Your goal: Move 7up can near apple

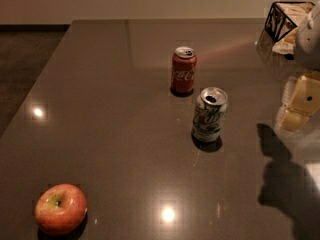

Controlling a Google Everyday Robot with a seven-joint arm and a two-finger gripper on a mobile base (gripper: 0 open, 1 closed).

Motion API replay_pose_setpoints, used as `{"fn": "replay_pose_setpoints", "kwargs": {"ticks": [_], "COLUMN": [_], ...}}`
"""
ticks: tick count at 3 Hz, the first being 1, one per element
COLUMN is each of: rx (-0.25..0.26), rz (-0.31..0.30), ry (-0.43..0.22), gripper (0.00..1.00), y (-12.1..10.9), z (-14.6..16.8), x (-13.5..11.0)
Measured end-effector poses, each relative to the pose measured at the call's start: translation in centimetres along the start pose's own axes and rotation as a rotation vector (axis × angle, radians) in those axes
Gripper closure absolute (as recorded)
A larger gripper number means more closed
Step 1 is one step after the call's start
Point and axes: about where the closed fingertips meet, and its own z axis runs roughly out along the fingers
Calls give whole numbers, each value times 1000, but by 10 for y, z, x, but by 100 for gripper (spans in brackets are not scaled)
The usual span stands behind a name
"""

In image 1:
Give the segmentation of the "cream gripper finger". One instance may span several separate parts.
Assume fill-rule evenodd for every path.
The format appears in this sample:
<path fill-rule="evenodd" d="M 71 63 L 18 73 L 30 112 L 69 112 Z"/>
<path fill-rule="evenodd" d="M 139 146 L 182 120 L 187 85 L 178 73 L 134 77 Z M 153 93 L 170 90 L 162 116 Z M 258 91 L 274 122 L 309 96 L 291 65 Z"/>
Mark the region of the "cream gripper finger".
<path fill-rule="evenodd" d="M 278 125 L 288 131 L 299 131 L 320 109 L 320 75 L 291 76 L 284 88 Z"/>

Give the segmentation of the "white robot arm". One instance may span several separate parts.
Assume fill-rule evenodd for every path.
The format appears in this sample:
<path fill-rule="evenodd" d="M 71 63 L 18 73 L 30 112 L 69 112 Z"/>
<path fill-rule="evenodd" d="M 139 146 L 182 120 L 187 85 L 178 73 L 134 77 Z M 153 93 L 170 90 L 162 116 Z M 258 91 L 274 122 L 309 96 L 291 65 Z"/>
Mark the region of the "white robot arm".
<path fill-rule="evenodd" d="M 293 52 L 295 61 L 308 72 L 288 79 L 277 123 L 299 131 L 320 109 L 320 2 L 299 25 Z"/>

